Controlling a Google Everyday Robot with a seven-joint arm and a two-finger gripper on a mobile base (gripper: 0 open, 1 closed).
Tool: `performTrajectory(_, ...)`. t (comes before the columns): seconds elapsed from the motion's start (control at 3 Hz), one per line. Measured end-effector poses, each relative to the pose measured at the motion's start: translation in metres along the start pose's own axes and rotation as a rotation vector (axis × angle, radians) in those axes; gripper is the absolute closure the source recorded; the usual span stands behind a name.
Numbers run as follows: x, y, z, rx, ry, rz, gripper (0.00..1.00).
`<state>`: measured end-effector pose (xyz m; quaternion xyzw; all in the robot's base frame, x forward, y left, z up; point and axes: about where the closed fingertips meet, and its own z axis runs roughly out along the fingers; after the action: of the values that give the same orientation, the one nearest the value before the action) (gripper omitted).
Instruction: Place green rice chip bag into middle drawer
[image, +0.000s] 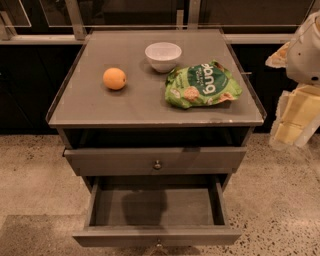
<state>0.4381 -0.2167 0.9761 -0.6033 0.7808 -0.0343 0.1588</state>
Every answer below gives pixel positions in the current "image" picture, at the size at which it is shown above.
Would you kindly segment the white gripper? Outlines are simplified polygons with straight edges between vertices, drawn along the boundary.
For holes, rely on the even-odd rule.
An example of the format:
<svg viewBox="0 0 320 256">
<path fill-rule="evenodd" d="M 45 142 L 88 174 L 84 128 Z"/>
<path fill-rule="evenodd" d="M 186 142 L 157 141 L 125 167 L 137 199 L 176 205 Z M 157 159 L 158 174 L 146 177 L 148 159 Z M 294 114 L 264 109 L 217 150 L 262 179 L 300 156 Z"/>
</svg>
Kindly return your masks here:
<svg viewBox="0 0 320 256">
<path fill-rule="evenodd" d="M 267 58 L 265 65 L 271 68 L 286 68 L 288 48 L 289 42 L 286 42 Z M 269 144 L 275 148 L 305 146 L 309 136 L 299 126 L 307 126 L 319 114 L 320 87 L 302 85 L 296 88 L 289 94 L 287 106 L 281 117 L 284 123 L 275 121 L 272 125 Z"/>
</svg>

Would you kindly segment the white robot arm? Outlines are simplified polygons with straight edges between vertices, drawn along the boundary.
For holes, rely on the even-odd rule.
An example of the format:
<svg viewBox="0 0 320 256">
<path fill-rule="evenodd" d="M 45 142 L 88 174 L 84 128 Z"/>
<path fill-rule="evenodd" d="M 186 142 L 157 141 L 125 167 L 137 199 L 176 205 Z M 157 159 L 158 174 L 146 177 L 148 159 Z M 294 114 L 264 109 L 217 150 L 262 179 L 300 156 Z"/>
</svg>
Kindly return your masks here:
<svg viewBox="0 0 320 256">
<path fill-rule="evenodd" d="M 311 14 L 265 65 L 285 68 L 287 77 L 298 83 L 279 98 L 269 143 L 278 150 L 303 147 L 320 123 L 320 11 Z"/>
</svg>

